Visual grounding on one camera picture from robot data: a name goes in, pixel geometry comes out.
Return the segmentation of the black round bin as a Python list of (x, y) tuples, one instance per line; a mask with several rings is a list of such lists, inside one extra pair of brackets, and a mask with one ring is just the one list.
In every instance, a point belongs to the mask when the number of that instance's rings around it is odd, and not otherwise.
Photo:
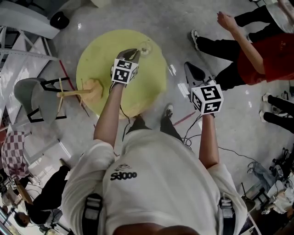
[(64, 15), (62, 11), (59, 11), (54, 14), (50, 19), (50, 25), (59, 30), (62, 30), (69, 25), (69, 19)]

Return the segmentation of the person's left forearm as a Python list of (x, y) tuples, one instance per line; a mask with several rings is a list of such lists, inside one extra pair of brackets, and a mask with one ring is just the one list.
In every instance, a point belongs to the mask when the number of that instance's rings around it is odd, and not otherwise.
[(112, 148), (115, 146), (118, 131), (119, 111), (123, 89), (124, 85), (121, 83), (112, 87), (105, 106), (97, 121), (93, 135), (94, 140), (106, 142), (110, 144)]

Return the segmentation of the person's right leg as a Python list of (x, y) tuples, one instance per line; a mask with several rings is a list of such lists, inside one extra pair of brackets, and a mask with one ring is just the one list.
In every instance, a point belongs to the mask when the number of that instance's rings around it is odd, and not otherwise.
[(180, 137), (180, 135), (178, 134), (178, 132), (176, 131), (176, 129), (174, 128), (173, 123), (170, 120), (170, 117), (164, 116), (161, 119), (160, 131), (163, 132), (163, 133), (166, 133), (166, 134), (168, 134), (170, 136), (173, 136), (174, 138), (178, 139), (179, 141), (181, 141), (183, 143), (183, 140)]

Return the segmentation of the red white checkered cloth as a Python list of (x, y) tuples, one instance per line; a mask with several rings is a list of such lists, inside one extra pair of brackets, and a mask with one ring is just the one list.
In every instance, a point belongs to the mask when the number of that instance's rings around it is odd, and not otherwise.
[(9, 177), (19, 179), (29, 175), (29, 169), (24, 157), (24, 132), (12, 131), (6, 135), (1, 147), (1, 159), (4, 172)]

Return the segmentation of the person's right forearm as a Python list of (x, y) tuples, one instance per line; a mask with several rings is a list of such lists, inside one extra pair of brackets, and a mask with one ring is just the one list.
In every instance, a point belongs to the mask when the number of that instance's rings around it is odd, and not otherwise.
[(199, 160), (206, 169), (209, 169), (220, 162), (215, 130), (215, 118), (211, 114), (206, 114), (202, 117)]

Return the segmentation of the long white desk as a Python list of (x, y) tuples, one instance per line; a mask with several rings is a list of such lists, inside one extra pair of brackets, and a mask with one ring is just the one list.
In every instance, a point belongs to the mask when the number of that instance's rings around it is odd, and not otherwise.
[(50, 25), (45, 16), (6, 0), (0, 0), (0, 26), (30, 32), (47, 39), (53, 39), (60, 32)]

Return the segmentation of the person's right shoe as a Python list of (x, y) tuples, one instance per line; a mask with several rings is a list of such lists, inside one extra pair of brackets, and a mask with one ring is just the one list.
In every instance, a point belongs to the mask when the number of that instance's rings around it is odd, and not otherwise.
[(162, 119), (164, 119), (164, 118), (171, 119), (172, 115), (173, 115), (173, 104), (168, 103), (164, 108), (164, 112), (163, 112), (163, 115), (161, 118)]

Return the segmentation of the small white table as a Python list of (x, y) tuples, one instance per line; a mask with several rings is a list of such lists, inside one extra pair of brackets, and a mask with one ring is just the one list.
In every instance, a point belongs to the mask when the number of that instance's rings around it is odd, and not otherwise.
[(30, 124), (20, 126), (9, 124), (7, 132), (12, 131), (24, 132), (24, 157), (28, 165), (32, 165), (42, 157), (56, 160), (64, 153), (61, 142), (55, 135), (34, 129)]

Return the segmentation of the person's leg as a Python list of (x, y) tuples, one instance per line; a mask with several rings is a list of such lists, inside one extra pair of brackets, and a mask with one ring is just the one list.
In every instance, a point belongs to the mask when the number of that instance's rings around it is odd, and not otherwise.
[(132, 131), (140, 130), (140, 129), (150, 129), (149, 127), (147, 127), (145, 125), (145, 121), (142, 118), (141, 114), (135, 116), (135, 120), (134, 120), (132, 126), (129, 128), (129, 130), (128, 130), (128, 132), (126, 134), (129, 134)]
[(163, 132), (163, 133), (166, 133), (166, 134), (168, 134), (170, 136), (173, 136), (174, 138), (178, 139), (179, 141), (181, 141), (183, 143), (183, 140), (180, 137), (180, 135), (178, 134), (178, 132), (176, 131), (176, 129), (174, 128), (173, 123), (170, 120), (170, 117), (164, 116), (161, 119), (160, 131)]

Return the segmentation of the small clear glass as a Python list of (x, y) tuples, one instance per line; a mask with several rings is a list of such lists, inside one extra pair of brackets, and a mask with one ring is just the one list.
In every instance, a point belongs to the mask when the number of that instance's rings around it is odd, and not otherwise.
[(141, 54), (141, 57), (148, 57), (152, 53), (153, 45), (149, 40), (142, 41), (138, 46), (138, 50)]

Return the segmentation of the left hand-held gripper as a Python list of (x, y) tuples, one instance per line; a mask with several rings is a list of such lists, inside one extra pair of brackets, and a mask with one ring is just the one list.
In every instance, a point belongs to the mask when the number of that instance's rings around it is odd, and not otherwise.
[[(126, 60), (135, 55), (134, 60)], [(112, 82), (127, 85), (138, 73), (139, 59), (141, 51), (136, 49), (126, 49), (121, 51), (114, 60), (112, 69)]]

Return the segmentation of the grey chair with black legs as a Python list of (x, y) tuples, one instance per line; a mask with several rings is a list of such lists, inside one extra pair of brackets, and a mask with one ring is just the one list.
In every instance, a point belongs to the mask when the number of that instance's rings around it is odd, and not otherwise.
[(61, 90), (54, 86), (54, 83), (65, 80), (69, 80), (69, 77), (53, 80), (26, 78), (15, 84), (14, 96), (24, 108), (30, 123), (51, 124), (67, 118), (65, 114), (59, 115), (62, 101), (57, 93)]

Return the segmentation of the crumpled blue jeans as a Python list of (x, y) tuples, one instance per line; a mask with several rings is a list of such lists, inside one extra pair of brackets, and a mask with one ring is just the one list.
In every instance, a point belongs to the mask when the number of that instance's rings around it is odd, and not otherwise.
[(263, 188), (268, 191), (276, 182), (275, 177), (270, 174), (260, 163), (251, 162), (248, 165), (247, 173), (253, 173), (262, 184)]

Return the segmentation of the wooden stick stand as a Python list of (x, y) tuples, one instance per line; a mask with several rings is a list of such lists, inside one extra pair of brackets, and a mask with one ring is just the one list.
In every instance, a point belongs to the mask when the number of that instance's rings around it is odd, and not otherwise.
[(59, 84), (60, 84), (61, 92), (57, 93), (57, 97), (60, 98), (57, 113), (60, 112), (63, 99), (65, 97), (79, 95), (81, 98), (80, 105), (82, 104), (83, 101), (93, 102), (93, 101), (99, 101), (102, 98), (103, 86), (101, 85), (101, 82), (99, 79), (90, 78), (86, 80), (85, 82), (83, 81), (83, 79), (81, 79), (82, 90), (64, 91), (62, 87), (61, 78), (59, 78)]

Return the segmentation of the grey metal shelf frame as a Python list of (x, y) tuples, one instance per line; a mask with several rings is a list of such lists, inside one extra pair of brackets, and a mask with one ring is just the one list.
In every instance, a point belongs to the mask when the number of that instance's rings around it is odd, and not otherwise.
[(0, 81), (36, 78), (49, 62), (57, 62), (44, 37), (32, 42), (22, 31), (8, 32), (0, 26)]

